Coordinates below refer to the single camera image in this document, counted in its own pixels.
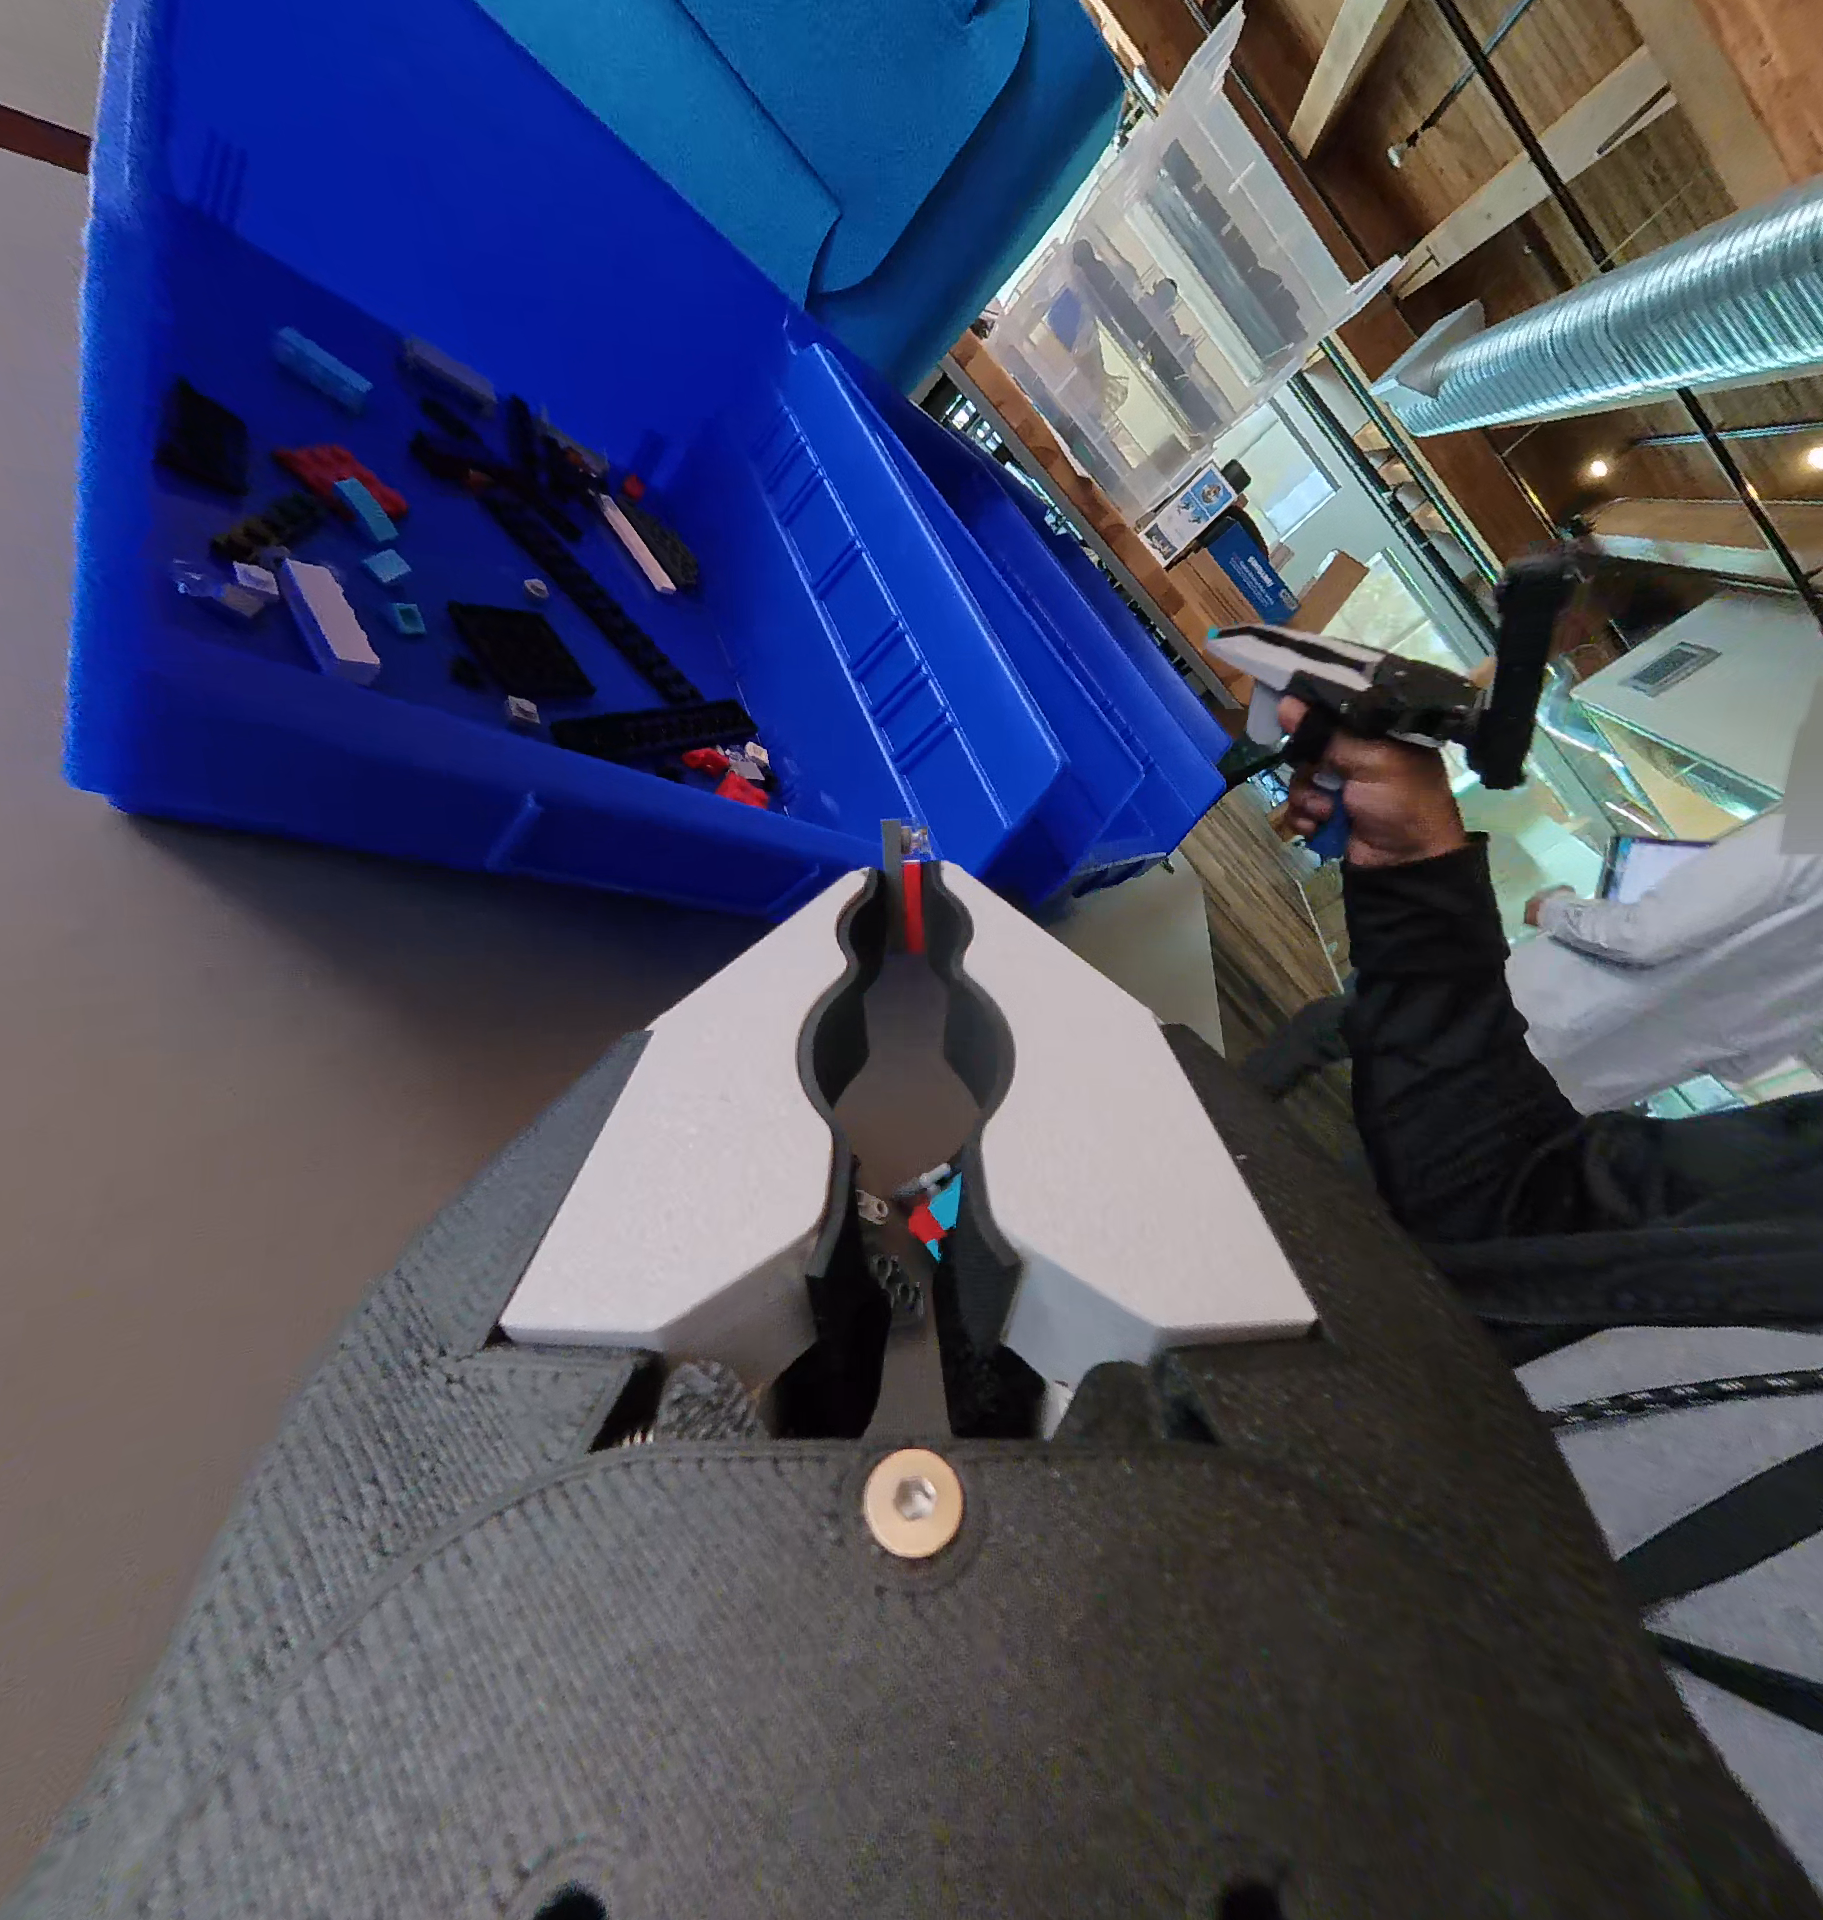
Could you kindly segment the silver air duct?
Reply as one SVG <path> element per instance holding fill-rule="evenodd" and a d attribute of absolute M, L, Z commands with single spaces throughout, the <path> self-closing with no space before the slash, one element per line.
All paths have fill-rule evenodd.
<path fill-rule="evenodd" d="M 1371 391 L 1419 437 L 1823 371 L 1823 176 L 1505 324 L 1431 326 Z"/>

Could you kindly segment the pile of loose toy bricks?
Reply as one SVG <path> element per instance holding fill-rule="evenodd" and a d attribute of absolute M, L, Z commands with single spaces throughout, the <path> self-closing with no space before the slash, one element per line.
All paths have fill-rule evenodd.
<path fill-rule="evenodd" d="M 769 742 L 699 653 L 699 561 L 641 482 L 425 339 L 386 350 L 283 324 L 172 371 L 174 605 L 268 659 L 777 806 Z"/>

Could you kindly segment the blue cardboard box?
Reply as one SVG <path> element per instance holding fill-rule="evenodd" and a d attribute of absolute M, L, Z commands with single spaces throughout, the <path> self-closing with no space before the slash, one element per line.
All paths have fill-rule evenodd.
<path fill-rule="evenodd" d="M 1299 613 L 1295 591 L 1286 587 L 1256 524 L 1240 512 L 1220 516 L 1205 541 L 1205 552 L 1232 581 L 1261 624 L 1287 625 Z"/>

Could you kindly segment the person's right forearm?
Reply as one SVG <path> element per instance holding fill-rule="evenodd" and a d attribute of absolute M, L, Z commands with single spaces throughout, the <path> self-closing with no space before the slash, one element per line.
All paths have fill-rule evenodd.
<path fill-rule="evenodd" d="M 1823 1093 L 1581 1117 L 1525 1042 L 1481 836 L 1346 865 L 1376 1187 L 1518 1350 L 1606 1328 L 1823 1331 Z"/>

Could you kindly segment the open laptop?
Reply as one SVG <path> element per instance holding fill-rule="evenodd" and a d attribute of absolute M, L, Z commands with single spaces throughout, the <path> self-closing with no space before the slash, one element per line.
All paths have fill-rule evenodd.
<path fill-rule="evenodd" d="M 1599 899 L 1644 899 L 1666 876 L 1688 868 L 1707 852 L 1709 839 L 1665 839 L 1635 833 L 1613 833 L 1599 876 Z"/>

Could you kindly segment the clear plastic drawer organiser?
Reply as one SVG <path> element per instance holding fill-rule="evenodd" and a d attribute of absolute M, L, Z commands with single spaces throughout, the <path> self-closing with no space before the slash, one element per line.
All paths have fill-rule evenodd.
<path fill-rule="evenodd" d="M 1351 276 L 1226 97 L 1242 6 L 1090 180 L 985 350 L 1146 524 L 1401 270 Z"/>

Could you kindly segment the wooden table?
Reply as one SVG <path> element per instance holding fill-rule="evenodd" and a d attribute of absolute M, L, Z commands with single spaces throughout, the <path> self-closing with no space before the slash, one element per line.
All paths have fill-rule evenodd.
<path fill-rule="evenodd" d="M 1171 596 L 1164 584 L 1165 568 L 1146 550 L 1132 520 L 1121 513 L 1088 474 L 1077 466 L 1019 383 L 1005 373 L 975 331 L 961 331 L 942 359 L 951 383 L 987 419 L 990 432 L 1010 447 L 1011 458 L 1040 483 L 1057 512 L 1090 547 L 1116 587 L 1146 616 L 1153 633 L 1205 685 L 1207 703 L 1217 707 L 1239 733 L 1251 698 L 1251 678 L 1195 653 L 1167 616 Z"/>

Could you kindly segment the wooden box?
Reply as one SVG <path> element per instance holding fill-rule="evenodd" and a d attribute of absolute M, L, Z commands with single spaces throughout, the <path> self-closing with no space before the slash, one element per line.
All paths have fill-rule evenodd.
<path fill-rule="evenodd" d="M 1189 552 L 1167 568 L 1164 584 L 1171 596 L 1171 605 L 1165 608 L 1167 616 L 1200 656 L 1213 632 L 1272 624 L 1272 616 L 1253 606 L 1207 550 Z"/>

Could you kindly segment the grey desk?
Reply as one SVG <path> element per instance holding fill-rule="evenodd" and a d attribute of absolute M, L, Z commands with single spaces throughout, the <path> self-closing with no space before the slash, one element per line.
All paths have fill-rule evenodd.
<path fill-rule="evenodd" d="M 366 1283 L 754 922 L 63 778 L 102 5 L 0 5 L 0 1903 Z"/>

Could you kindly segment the red and teal brick assembly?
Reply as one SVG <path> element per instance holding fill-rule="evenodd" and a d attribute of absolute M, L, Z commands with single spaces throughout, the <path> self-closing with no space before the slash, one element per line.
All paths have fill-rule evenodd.
<path fill-rule="evenodd" d="M 881 820 L 881 872 L 886 893 L 889 946 L 923 956 L 923 876 L 931 855 L 925 824 Z"/>

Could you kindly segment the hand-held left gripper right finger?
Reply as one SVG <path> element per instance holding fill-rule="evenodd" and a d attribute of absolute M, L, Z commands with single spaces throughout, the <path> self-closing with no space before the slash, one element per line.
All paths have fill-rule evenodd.
<path fill-rule="evenodd" d="M 978 1105 L 945 1255 L 968 1356 L 1070 1396 L 1103 1364 L 1317 1328 L 1161 1020 L 951 861 L 931 970 Z"/>

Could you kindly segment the person's right hand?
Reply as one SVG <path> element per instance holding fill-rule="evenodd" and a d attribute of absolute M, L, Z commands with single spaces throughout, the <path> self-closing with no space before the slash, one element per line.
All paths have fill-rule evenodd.
<path fill-rule="evenodd" d="M 1442 756 L 1396 740 L 1342 730 L 1322 710 L 1283 698 L 1299 758 L 1280 812 L 1286 838 L 1314 839 L 1342 812 L 1343 860 L 1359 872 L 1424 864 L 1467 849 Z"/>

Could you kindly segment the person's grey sweatshirt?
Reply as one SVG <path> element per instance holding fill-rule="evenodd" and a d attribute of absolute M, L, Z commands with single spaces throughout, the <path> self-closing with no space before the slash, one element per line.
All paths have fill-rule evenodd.
<path fill-rule="evenodd" d="M 1823 1899 L 1823 1328 L 1543 1336 L 1518 1379 L 1676 1691 Z"/>

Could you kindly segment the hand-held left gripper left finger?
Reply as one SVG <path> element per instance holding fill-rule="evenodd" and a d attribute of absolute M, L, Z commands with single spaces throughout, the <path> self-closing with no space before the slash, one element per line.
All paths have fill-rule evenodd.
<path fill-rule="evenodd" d="M 831 1127 L 807 1016 L 847 977 L 873 875 L 835 879 L 668 1006 L 500 1313 L 522 1347 L 803 1351 Z"/>

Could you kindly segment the small printed card box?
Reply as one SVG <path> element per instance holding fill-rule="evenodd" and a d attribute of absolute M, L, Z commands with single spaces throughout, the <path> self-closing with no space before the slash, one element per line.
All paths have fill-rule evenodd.
<path fill-rule="evenodd" d="M 1213 541 L 1223 523 L 1242 524 L 1251 475 L 1239 461 L 1207 465 L 1139 524 L 1146 550 L 1175 568 L 1197 547 Z"/>

